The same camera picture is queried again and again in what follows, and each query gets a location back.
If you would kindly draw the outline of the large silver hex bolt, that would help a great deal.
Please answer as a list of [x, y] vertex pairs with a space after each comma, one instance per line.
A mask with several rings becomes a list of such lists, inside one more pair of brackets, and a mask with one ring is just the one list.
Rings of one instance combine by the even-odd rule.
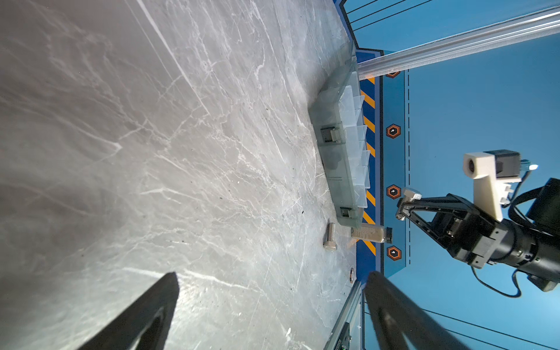
[[403, 200], [405, 202], [418, 201], [422, 199], [422, 194], [412, 188], [405, 188], [403, 190]]

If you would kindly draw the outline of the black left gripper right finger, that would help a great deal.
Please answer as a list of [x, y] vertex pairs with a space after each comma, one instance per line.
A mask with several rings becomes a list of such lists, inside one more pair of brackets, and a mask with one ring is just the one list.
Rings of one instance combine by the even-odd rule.
[[381, 349], [466, 349], [383, 274], [369, 274], [364, 288]]

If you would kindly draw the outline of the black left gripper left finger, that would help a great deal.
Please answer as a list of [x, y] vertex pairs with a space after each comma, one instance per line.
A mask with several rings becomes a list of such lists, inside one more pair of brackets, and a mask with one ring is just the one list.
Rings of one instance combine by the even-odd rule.
[[179, 282], [167, 273], [81, 349], [163, 349], [171, 328]]

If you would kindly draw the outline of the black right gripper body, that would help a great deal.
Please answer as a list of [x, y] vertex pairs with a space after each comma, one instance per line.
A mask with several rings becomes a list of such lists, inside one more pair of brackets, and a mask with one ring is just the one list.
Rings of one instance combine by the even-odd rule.
[[508, 233], [507, 227], [474, 211], [437, 213], [433, 219], [436, 242], [452, 258], [481, 269]]

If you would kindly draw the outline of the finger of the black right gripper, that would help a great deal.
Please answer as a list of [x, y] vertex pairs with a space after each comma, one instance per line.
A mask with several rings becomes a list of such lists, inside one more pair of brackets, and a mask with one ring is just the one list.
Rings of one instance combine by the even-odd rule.
[[415, 210], [433, 212], [470, 211], [474, 207], [474, 204], [470, 201], [451, 193], [443, 197], [429, 197], [410, 201], [400, 200], [401, 214], [410, 214]]
[[[427, 221], [419, 214], [420, 212], [433, 213], [434, 217], [431, 221]], [[428, 205], [403, 205], [399, 207], [395, 217], [401, 221], [409, 220], [440, 247], [445, 250], [449, 248], [451, 244], [451, 237], [447, 233], [449, 216], [442, 209]]]

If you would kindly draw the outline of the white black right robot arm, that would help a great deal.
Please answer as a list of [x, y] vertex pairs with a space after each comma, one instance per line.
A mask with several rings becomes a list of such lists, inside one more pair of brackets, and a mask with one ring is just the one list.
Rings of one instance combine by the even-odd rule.
[[453, 194], [422, 198], [412, 191], [396, 218], [409, 220], [472, 271], [505, 264], [543, 292], [559, 284], [559, 180], [519, 195], [498, 220]]

